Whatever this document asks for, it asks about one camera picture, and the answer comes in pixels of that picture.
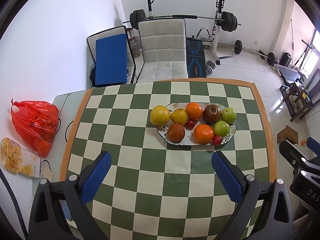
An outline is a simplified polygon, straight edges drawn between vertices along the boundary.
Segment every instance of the silver screw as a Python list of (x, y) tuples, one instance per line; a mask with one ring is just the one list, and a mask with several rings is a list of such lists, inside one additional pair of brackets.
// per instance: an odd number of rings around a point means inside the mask
[(78, 178), (78, 176), (73, 174), (73, 175), (71, 175), (71, 176), (69, 177), (69, 180), (75, 181), (77, 178)]
[(47, 179), (41, 179), (41, 181), (40, 181), (40, 184), (41, 185), (44, 185), (44, 184), (46, 184), (47, 183)]
[(247, 175), (246, 178), (248, 181), (254, 181), (254, 176), (251, 174)]
[(277, 183), (280, 184), (280, 185), (282, 185), (282, 184), (283, 184), (283, 180), (280, 179), (280, 178), (278, 178), (278, 179), (277, 179)]

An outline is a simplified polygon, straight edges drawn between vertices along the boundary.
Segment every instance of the lemon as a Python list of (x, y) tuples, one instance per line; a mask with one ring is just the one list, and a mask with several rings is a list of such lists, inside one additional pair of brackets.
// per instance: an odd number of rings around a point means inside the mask
[(173, 123), (185, 125), (188, 122), (188, 113), (186, 110), (178, 108), (172, 112), (171, 120)]
[(150, 113), (150, 122), (154, 125), (164, 125), (170, 120), (170, 111), (165, 106), (155, 106)]

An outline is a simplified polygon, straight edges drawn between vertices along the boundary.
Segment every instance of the black weight plate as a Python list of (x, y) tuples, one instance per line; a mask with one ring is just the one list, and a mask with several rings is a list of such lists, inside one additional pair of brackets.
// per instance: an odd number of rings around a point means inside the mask
[(229, 32), (233, 32), (236, 28), (236, 18), (233, 15), (233, 13), (230, 13), (230, 15), (231, 15), (231, 27), (230, 27)]
[(236, 18), (236, 27), (235, 27), (235, 30), (237, 29), (237, 27), (238, 27), (238, 19), (237, 19), (237, 17), (235, 16), (235, 18)]
[(133, 13), (130, 14), (131, 27), (136, 30), (138, 30), (137, 12), (138, 10), (134, 10)]
[(221, 19), (224, 20), (221, 22), (221, 29), (228, 32), (232, 24), (231, 14), (228, 12), (222, 12)]
[(144, 12), (144, 9), (138, 10), (138, 12), (137, 12), (137, 20), (138, 20), (138, 22), (144, 21), (145, 19), (146, 19), (146, 14)]
[(268, 59), (267, 59), (267, 62), (268, 62), (268, 64), (270, 65), (270, 66), (274, 66), (275, 65), (275, 63), (276, 63), (276, 56), (275, 56), (275, 54), (273, 53), (273, 52), (270, 52), (269, 54), (268, 54)]
[(236, 40), (235, 42), (235, 53), (240, 54), (242, 50), (242, 42), (240, 40)]

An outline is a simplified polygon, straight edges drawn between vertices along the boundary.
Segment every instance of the yellow and white package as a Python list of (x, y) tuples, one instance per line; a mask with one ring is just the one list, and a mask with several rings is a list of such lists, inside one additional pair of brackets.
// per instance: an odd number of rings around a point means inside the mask
[(32, 177), (40, 177), (41, 158), (9, 138), (1, 141), (1, 165), (8, 171), (17, 174), (22, 172)]

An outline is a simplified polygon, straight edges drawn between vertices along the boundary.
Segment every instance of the blue folder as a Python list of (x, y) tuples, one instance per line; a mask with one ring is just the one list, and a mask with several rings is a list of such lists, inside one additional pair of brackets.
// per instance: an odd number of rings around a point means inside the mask
[(125, 33), (96, 40), (96, 85), (127, 82)]

